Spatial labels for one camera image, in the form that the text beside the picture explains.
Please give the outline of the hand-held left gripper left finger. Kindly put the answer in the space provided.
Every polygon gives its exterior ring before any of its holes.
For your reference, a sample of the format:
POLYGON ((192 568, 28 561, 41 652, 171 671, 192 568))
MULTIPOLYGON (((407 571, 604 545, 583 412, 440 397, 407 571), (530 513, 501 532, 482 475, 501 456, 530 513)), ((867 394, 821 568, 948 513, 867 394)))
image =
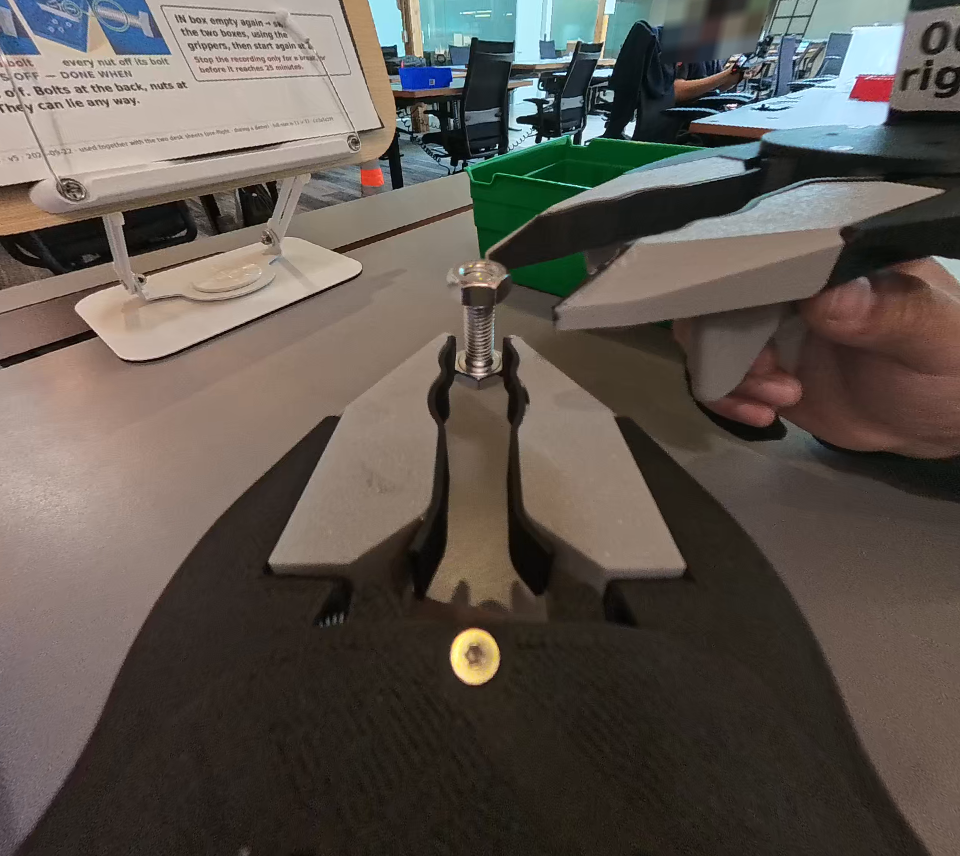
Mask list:
POLYGON ((275 544, 277 576, 398 583, 423 598, 447 547, 456 340, 440 334, 343 411, 275 544))

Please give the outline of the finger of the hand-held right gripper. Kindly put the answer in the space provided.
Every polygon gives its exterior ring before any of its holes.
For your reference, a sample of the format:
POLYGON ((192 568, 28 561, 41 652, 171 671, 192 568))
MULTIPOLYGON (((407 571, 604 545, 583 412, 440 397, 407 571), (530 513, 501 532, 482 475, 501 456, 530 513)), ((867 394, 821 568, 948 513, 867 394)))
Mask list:
POLYGON ((725 216, 643 238, 555 309, 562 331, 623 328, 804 300, 867 219, 937 199, 900 183, 798 183, 725 216))
POLYGON ((517 269, 731 215, 786 184, 786 157, 774 142, 760 141, 644 166, 550 207, 486 256, 517 269))

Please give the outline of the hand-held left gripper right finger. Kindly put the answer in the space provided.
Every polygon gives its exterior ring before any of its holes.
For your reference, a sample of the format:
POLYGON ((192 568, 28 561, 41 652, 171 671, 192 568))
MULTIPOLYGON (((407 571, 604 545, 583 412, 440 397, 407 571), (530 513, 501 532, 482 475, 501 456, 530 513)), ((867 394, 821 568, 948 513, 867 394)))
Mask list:
POLYGON ((518 336, 503 341, 509 397, 511 564, 537 596, 564 574, 603 595, 687 564, 614 413, 518 336))

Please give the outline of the green plastic bin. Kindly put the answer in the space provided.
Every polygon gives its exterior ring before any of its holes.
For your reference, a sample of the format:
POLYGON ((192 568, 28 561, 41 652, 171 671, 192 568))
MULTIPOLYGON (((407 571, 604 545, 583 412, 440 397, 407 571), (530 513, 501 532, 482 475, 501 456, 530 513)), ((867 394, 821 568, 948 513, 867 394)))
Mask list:
POLYGON ((694 146, 571 137, 539 143, 470 167, 467 175, 481 255, 558 202, 694 146))

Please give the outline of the silver hex nut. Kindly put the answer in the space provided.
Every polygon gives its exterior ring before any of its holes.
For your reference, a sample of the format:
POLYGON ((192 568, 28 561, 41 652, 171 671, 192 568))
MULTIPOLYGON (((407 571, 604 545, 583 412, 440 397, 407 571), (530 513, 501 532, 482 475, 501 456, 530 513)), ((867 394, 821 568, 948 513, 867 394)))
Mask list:
POLYGON ((454 379, 465 386, 474 389, 483 389, 496 381, 503 379, 502 353, 494 350, 491 363, 485 368, 471 369, 468 366, 466 351, 459 351, 455 357, 454 379))

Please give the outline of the silver hex bolt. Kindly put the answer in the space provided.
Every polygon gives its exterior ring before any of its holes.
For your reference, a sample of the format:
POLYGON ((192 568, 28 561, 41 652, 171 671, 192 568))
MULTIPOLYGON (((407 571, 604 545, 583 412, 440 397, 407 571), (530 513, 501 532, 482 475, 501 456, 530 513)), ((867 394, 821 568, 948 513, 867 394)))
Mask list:
POLYGON ((479 259, 450 269, 446 283, 459 293, 467 365, 485 368, 497 351, 496 310, 511 291, 512 277, 500 263, 479 259))

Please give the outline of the person's right hand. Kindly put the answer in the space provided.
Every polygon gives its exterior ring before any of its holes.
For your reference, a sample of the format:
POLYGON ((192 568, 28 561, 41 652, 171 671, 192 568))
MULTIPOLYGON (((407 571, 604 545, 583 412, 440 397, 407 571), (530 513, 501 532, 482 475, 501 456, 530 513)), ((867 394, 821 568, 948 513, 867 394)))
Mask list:
POLYGON ((796 364, 766 345, 705 409, 735 430, 781 419, 856 453, 959 454, 959 286, 940 262, 903 262, 797 304, 796 364))

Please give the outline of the black office chair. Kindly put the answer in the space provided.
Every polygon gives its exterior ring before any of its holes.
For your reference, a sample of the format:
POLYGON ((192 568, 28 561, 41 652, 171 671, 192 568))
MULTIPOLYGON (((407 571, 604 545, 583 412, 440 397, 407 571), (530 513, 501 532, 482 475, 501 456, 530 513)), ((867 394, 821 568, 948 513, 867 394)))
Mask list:
POLYGON ((602 43, 578 42, 564 70, 545 72, 538 77, 537 86, 544 95, 526 97, 524 100, 534 105, 534 111, 516 119, 517 126, 532 130, 536 144, 570 137, 574 145, 581 145, 594 72, 602 51, 602 43))
POLYGON ((459 114, 445 138, 453 170, 507 153, 514 53, 512 43, 471 41, 459 114))

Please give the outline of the printed instruction sheet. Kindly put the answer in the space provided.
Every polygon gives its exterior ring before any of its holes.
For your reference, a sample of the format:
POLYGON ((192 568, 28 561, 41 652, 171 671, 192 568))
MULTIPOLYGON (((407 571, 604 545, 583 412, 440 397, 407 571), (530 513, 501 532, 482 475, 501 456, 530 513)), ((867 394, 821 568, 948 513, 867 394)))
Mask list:
POLYGON ((342 0, 1 0, 1 181, 375 131, 342 0))

